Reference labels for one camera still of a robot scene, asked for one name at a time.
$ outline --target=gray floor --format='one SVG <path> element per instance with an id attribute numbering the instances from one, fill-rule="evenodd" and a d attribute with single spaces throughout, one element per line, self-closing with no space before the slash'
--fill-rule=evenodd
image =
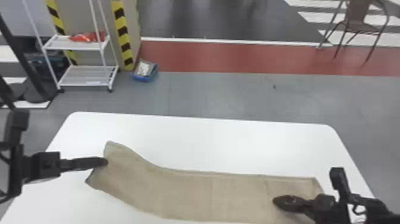
<path id="1" fill-rule="evenodd" d="M 29 154 L 44 150 L 74 111 L 324 123 L 337 130 L 375 196 L 400 213 L 399 96 L 395 77 L 161 73 L 137 83 L 122 73 L 112 94 L 67 89 L 47 110 L 33 110 L 23 142 Z M 0 186 L 5 175 L 0 167 Z"/>

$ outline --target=white table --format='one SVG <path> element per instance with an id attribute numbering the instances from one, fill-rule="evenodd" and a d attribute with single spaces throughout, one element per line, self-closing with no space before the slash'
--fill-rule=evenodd
<path id="1" fill-rule="evenodd" d="M 101 156 L 108 140 L 174 169 L 315 176 L 334 195 L 329 170 L 343 166 L 351 189 L 373 196 L 339 136 L 326 125 L 74 113 L 47 151 L 61 151 L 63 158 Z M 136 211 L 86 185 L 89 173 L 65 173 L 24 186 L 2 223 L 193 223 Z"/>

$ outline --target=red object on shelf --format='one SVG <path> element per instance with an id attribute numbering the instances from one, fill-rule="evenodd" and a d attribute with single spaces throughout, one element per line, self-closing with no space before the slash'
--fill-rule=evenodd
<path id="1" fill-rule="evenodd" d="M 99 32 L 100 41 L 103 42 L 105 39 L 105 32 Z M 75 35 L 71 35 L 69 40 L 75 42 L 97 42 L 96 32 L 88 32 L 88 33 L 77 33 Z"/>

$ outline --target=red floor stripe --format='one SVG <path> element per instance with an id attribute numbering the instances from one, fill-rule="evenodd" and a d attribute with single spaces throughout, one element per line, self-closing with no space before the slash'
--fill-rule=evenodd
<path id="1" fill-rule="evenodd" d="M 239 45 L 143 41 L 139 56 L 160 65 L 160 71 L 203 71 L 277 74 L 342 74 L 400 76 L 400 48 Z"/>

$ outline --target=floor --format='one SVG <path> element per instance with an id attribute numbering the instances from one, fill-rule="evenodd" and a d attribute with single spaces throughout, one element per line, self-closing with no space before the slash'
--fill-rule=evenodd
<path id="1" fill-rule="evenodd" d="M 291 45 L 319 42 L 337 1 L 138 2 L 142 36 L 196 38 L 197 43 L 143 41 L 140 57 L 158 63 L 162 71 L 155 82 L 137 83 L 122 73 L 112 94 L 68 88 L 47 110 L 32 110 L 23 138 L 27 154 L 45 150 L 75 111 L 324 123 L 336 129 L 375 196 L 400 213 L 400 64 L 395 60 L 400 50 L 393 48 L 400 45 L 400 0 L 385 1 L 393 19 L 380 46 L 391 48 L 377 48 L 367 63 L 368 48 L 349 47 L 333 59 L 335 48 Z M 372 21 L 382 19 L 378 8 L 370 8 L 368 14 Z M 338 33 L 329 42 L 335 43 Z M 354 45 L 368 41 L 360 37 Z M 1 36 L 0 45 L 5 45 Z M 0 72 L 24 76 L 7 46 L 0 46 Z M 6 113 L 0 110 L 0 127 Z M 0 188 L 6 176 L 3 165 Z M 8 205 L 0 206 L 0 215 Z"/>
<path id="2" fill-rule="evenodd" d="M 399 47 L 400 1 L 383 0 L 390 20 L 378 46 Z M 139 0 L 142 36 L 267 42 L 320 42 L 338 0 Z M 335 22 L 344 18 L 345 6 Z M 366 22 L 380 27 L 385 16 L 372 5 Z M 329 42 L 337 44 L 343 27 Z M 350 45 L 370 46 L 375 37 L 359 35 Z"/>
<path id="3" fill-rule="evenodd" d="M 74 111 L 324 123 L 336 129 L 375 196 L 400 212 L 399 94 L 395 77 L 163 72 L 137 83 L 122 73 L 112 94 L 67 89 L 47 110 L 32 110 L 23 142 L 28 154 L 43 151 Z"/>

